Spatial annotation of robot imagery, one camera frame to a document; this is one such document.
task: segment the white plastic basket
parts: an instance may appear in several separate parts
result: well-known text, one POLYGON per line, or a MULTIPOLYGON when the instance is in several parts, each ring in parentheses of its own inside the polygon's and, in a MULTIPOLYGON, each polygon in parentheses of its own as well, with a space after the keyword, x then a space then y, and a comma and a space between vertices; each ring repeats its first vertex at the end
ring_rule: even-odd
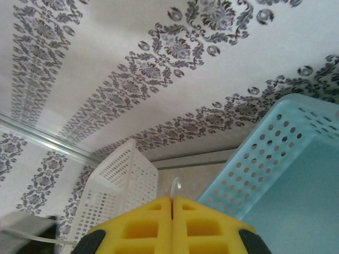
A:
MULTIPOLYGON (((158 170, 128 140, 92 172, 68 240, 78 242, 92 227, 154 200, 157 182, 158 170)), ((65 246, 63 253, 71 249, 65 246)))

